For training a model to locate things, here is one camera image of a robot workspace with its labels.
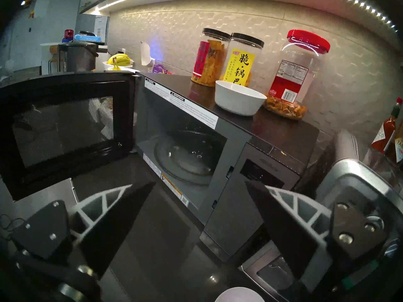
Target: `red bottle cap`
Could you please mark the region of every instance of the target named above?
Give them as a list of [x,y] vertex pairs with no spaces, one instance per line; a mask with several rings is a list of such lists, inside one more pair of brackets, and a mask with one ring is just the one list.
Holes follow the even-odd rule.
[[291,43],[294,42],[296,46],[311,52],[315,51],[319,54],[325,54],[330,50],[329,42],[327,42],[323,37],[309,31],[299,29],[290,30],[287,34],[287,39]]

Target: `snack jar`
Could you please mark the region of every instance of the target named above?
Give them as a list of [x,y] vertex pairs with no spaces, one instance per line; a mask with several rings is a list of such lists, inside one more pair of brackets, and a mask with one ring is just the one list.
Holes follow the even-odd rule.
[[225,32],[211,28],[203,29],[193,69],[193,82],[210,87],[216,86],[230,38],[231,36]]
[[329,50],[330,43],[319,35],[290,30],[264,107],[286,118],[302,119],[307,112],[302,101]]
[[262,40],[242,33],[233,33],[220,80],[248,87],[253,77],[253,63],[258,61],[263,46]]

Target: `sticker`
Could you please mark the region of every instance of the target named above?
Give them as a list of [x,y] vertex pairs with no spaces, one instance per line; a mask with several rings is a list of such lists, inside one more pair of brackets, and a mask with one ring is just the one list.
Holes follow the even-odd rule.
[[157,168],[157,166],[147,157],[145,153],[143,153],[143,159],[147,164],[150,166],[150,168],[153,169],[153,171],[158,175],[159,178],[161,178],[161,170]]
[[298,96],[308,68],[282,60],[269,94],[293,103]]
[[298,93],[285,89],[283,95],[281,96],[281,99],[293,103],[297,95]]
[[184,195],[182,195],[181,201],[186,207],[189,205],[189,200]]
[[379,129],[379,132],[378,132],[378,134],[375,136],[375,139],[374,139],[374,141],[372,142],[372,144],[375,143],[375,142],[377,142],[378,140],[382,140],[382,139],[385,139],[385,138],[386,138],[386,136],[385,136],[385,130],[383,129],[383,123],[382,123],[382,125],[381,125],[381,127],[380,127],[380,129]]
[[195,67],[193,68],[193,74],[195,76],[201,76],[204,69],[204,64],[206,62],[206,57],[210,43],[201,41],[199,46],[199,51],[197,52]]
[[396,163],[403,160],[403,138],[399,137],[394,140],[394,148],[396,150]]
[[149,79],[145,79],[144,86],[148,88],[149,90],[153,91],[157,95],[161,96],[162,98],[166,99],[173,105],[179,107],[192,117],[196,118],[200,122],[203,122],[205,125],[209,126],[212,129],[216,128],[217,121],[219,118],[204,109],[203,107],[200,107],[199,105],[191,102],[190,100],[180,96],[179,94],[176,94],[175,92],[172,92],[171,90],[167,89],[166,87],[159,85],[158,83],[151,81]]
[[175,187],[174,184],[171,183],[169,179],[166,178],[163,173],[161,173],[161,180],[165,183],[166,186],[168,186],[168,188],[171,190],[171,192],[175,194],[176,197],[178,197],[179,199],[182,198],[182,193]]
[[254,60],[255,54],[233,48],[223,80],[245,86]]

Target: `open microwave door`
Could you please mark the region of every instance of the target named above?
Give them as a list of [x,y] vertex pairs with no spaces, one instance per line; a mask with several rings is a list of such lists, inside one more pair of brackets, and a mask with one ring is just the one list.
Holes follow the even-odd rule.
[[0,89],[0,174],[13,200],[133,148],[136,77],[67,73]]

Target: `white tile wall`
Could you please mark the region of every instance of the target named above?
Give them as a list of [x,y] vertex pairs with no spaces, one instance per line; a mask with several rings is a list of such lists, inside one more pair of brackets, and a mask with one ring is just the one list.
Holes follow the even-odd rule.
[[269,89],[290,29],[327,39],[330,52],[304,100],[304,121],[325,134],[322,140],[344,128],[370,143],[396,98],[403,95],[401,56],[387,42],[335,15],[280,2],[181,0],[133,7],[111,15],[108,46],[112,52],[133,52],[139,68],[140,41],[145,41],[152,57],[178,68],[178,73],[191,73],[204,27],[265,42],[253,84],[262,92]]

